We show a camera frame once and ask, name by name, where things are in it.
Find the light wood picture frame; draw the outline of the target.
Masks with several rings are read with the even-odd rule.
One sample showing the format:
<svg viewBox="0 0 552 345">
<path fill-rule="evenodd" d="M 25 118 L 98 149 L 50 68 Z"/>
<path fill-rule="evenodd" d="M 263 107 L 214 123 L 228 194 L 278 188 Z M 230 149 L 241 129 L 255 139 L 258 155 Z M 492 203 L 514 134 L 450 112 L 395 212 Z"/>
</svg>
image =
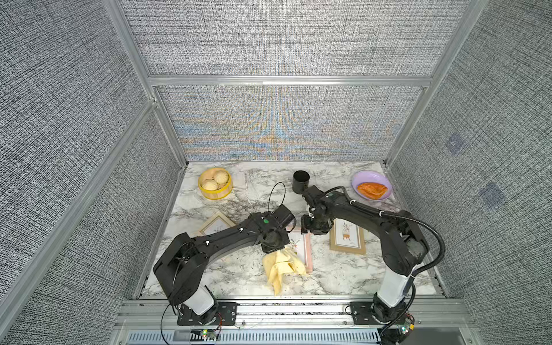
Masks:
<svg viewBox="0 0 552 345">
<path fill-rule="evenodd" d="M 236 224 L 232 220 L 218 211 L 201 226 L 197 234 L 199 236 L 206 236 L 235 226 Z"/>
</svg>

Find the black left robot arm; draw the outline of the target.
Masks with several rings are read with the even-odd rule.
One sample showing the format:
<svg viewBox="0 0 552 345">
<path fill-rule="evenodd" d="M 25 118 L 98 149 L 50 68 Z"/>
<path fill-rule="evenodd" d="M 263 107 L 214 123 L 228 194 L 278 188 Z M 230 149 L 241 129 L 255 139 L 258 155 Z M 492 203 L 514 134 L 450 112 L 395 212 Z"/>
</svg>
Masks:
<svg viewBox="0 0 552 345">
<path fill-rule="evenodd" d="M 233 227 L 202 237 L 180 234 L 171 241 L 153 273 L 171 306 L 185 304 L 198 316 L 209 313 L 215 300 L 201 285 L 207 266 L 219 258 L 245 247 L 260 245 L 265 254 L 290 243 L 287 226 L 296 217 L 284 205 L 274 211 L 252 213 Z"/>
</svg>

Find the wooden picture frame deer print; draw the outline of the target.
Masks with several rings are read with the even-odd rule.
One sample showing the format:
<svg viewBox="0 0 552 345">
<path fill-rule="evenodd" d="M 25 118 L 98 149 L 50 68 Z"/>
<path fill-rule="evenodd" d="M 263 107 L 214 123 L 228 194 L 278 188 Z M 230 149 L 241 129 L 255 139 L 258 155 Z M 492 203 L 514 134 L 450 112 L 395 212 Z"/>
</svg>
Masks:
<svg viewBox="0 0 552 345">
<path fill-rule="evenodd" d="M 330 231 L 330 250 L 365 255 L 364 230 L 352 222 L 337 218 Z"/>
</svg>

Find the yellow microfibre cloth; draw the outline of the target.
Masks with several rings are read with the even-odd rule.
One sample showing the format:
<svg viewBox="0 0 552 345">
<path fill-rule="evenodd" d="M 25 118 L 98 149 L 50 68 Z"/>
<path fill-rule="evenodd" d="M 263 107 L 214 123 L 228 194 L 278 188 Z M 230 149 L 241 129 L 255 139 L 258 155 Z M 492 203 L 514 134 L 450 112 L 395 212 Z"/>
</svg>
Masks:
<svg viewBox="0 0 552 345">
<path fill-rule="evenodd" d="M 267 283 L 273 286 L 276 296 L 280 295 L 283 289 L 284 275 L 305 275 L 307 273 L 303 261 L 293 250 L 287 248 L 266 254 L 262 259 L 262 265 L 267 276 Z"/>
</svg>

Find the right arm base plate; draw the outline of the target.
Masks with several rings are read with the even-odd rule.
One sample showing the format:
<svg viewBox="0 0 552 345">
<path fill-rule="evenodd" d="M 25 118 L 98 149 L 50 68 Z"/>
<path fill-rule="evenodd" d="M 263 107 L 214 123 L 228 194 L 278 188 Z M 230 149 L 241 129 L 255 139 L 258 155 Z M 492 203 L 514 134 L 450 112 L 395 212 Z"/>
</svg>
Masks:
<svg viewBox="0 0 552 345">
<path fill-rule="evenodd" d="M 355 325 L 384 326 L 390 323 L 395 318 L 395 316 L 393 316 L 389 320 L 379 321 L 374 314 L 371 301 L 351 302 L 346 307 L 346 310 L 347 310 L 347 313 L 349 313 L 350 316 L 352 317 Z M 402 326 L 402 325 L 409 326 L 409 324 L 415 324 L 415 318 L 411 313 L 406 311 L 393 324 L 398 326 Z"/>
</svg>

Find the pink picture frame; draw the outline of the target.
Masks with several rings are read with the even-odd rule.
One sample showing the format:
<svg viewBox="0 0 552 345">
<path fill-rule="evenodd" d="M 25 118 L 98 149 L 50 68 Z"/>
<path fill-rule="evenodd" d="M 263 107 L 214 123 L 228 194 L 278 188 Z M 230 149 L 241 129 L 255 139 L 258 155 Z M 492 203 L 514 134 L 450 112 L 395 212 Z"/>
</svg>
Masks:
<svg viewBox="0 0 552 345">
<path fill-rule="evenodd" d="M 289 235 L 290 243 L 287 247 L 293 250 L 303 262 L 308 274 L 313 272 L 313 259 L 311 251 L 311 235 L 301 234 L 299 231 L 292 231 Z"/>
</svg>

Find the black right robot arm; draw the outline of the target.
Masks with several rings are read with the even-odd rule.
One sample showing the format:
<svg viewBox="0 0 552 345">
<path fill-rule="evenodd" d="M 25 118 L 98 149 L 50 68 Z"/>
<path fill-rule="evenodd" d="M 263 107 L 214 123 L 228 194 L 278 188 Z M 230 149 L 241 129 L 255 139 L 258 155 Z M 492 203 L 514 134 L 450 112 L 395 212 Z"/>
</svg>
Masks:
<svg viewBox="0 0 552 345">
<path fill-rule="evenodd" d="M 443 237 L 407 211 L 389 212 L 354 200 L 343 186 L 322 191 L 316 186 L 302 192 L 308 214 L 301 217 L 303 233 L 328 234 L 336 220 L 348 221 L 374 234 L 380 243 L 386 271 L 372 300 L 372 318 L 385 326 L 401 320 L 415 297 L 415 278 L 445 256 Z"/>
</svg>

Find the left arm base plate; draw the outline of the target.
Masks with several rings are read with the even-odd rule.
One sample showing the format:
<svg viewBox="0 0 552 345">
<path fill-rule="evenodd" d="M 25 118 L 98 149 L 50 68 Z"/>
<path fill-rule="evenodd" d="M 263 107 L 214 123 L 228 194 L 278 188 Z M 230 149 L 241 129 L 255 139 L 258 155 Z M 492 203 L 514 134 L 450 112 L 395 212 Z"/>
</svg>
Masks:
<svg viewBox="0 0 552 345">
<path fill-rule="evenodd" d="M 179 308 L 178 326 L 234 326 L 237 317 L 237 303 L 215 302 L 202 315 L 196 314 L 191 308 L 182 304 Z"/>
</svg>

